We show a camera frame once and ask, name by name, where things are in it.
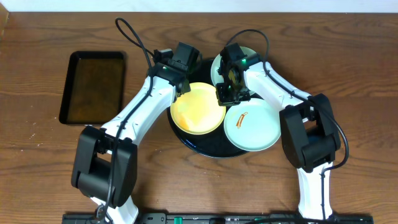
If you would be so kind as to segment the yellow plate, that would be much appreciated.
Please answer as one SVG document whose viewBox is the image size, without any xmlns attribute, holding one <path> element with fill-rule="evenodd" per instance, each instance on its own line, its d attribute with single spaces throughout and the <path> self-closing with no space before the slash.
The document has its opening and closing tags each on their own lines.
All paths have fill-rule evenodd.
<svg viewBox="0 0 398 224">
<path fill-rule="evenodd" d="M 190 91 L 170 107 L 172 121 L 182 131 L 202 135 L 214 131 L 224 120 L 226 107 L 218 104 L 216 88 L 203 82 L 190 84 Z"/>
</svg>

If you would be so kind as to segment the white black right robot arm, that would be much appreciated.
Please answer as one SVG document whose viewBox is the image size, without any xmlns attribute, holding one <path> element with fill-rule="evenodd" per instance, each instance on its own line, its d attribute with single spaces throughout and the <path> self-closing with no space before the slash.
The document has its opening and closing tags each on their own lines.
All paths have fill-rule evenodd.
<svg viewBox="0 0 398 224">
<path fill-rule="evenodd" d="M 253 91 L 279 113 L 282 148 L 298 170 L 298 210 L 304 218 L 329 218 L 333 213 L 329 203 L 330 172 L 339 168 L 333 165 L 335 152 L 341 146 L 348 147 L 329 99 L 299 90 L 269 62 L 260 59 L 220 61 L 217 73 L 223 76 L 223 82 L 216 85 L 221 105 L 236 106 L 248 101 Z"/>
</svg>

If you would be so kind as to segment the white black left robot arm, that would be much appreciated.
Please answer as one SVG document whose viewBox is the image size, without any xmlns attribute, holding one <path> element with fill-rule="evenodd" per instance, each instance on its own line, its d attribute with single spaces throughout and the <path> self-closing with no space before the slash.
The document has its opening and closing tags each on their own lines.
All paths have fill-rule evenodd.
<svg viewBox="0 0 398 224">
<path fill-rule="evenodd" d="M 186 72 L 157 64 L 130 103 L 111 121 L 80 134 L 72 186 L 97 204 L 94 214 L 63 216 L 63 223 L 134 223 L 131 194 L 137 180 L 137 148 L 159 115 L 189 92 Z"/>
</svg>

